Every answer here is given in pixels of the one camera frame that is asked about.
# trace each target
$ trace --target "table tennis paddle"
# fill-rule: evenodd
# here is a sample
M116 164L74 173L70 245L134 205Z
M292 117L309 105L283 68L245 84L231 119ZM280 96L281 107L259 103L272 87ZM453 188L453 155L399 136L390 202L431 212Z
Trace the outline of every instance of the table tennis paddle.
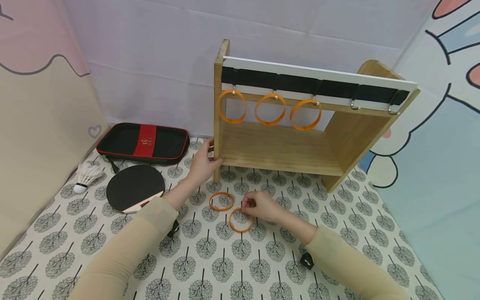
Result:
M124 214L134 213L165 191L162 174L154 167L137 165L118 172L107 185L108 203Z

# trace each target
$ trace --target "heart drawing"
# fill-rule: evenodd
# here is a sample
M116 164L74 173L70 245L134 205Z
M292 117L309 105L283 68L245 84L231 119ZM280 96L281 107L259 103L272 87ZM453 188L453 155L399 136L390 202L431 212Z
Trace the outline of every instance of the heart drawing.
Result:
M102 125L100 124L98 124L97 126L88 127L88 135L90 135L93 139L96 139L101 132L102 132Z

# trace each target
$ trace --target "person's left hand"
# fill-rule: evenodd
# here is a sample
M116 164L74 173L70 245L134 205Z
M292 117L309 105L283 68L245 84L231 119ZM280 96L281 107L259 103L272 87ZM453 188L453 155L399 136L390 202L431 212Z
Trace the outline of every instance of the person's left hand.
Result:
M197 185L201 185L207 181L215 169L223 164L223 156L217 160L213 157L208 157L208 153L212 152L213 149L213 138L209 138L204 141L200 149L198 149L197 153L193 156L192 166L190 167L187 178L193 180Z

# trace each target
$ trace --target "red stripe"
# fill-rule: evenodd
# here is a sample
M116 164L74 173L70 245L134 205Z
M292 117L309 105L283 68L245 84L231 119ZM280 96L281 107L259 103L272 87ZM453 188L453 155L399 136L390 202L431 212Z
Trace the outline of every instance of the red stripe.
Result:
M133 155L138 157L152 157L155 148L155 137L155 125L140 125L137 147L135 148Z

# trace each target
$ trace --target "hand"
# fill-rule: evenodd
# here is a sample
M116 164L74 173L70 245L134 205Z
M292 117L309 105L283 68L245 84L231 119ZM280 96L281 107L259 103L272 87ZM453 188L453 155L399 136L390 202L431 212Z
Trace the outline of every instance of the hand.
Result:
M192 166L187 178L193 180L197 186L202 185L213 174L216 168L219 168L224 161L221 156L217 160L208 157L208 153L213 151L213 138L205 140L197 153L193 156Z
M246 193L241 206L242 212L275 223L280 223L281 216L287 212L264 191Z

